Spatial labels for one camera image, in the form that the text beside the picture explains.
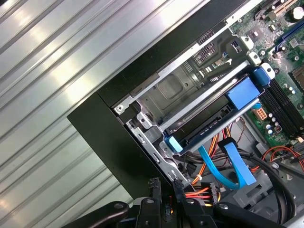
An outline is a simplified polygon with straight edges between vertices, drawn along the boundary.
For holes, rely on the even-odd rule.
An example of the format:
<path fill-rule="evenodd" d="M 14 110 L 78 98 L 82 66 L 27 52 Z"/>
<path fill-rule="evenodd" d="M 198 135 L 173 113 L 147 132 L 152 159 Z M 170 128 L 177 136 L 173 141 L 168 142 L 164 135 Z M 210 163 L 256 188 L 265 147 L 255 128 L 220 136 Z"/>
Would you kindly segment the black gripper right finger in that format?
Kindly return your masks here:
<path fill-rule="evenodd" d="M 200 202 L 187 198 L 184 185 L 176 178 L 172 182 L 180 218 L 189 228 L 282 228 L 283 225 L 237 207 L 231 203 L 218 203 L 212 215 L 206 214 Z"/>

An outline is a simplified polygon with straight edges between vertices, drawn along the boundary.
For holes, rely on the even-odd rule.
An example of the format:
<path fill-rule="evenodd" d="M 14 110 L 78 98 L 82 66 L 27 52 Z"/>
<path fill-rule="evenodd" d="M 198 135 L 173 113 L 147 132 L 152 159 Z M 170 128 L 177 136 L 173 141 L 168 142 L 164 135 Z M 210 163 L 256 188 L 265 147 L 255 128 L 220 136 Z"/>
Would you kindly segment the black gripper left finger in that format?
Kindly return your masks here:
<path fill-rule="evenodd" d="M 152 178 L 148 182 L 150 195 L 143 198 L 139 205 L 130 208 L 121 201 L 113 201 L 93 215 L 93 228 L 160 228 L 161 222 L 161 182 Z"/>

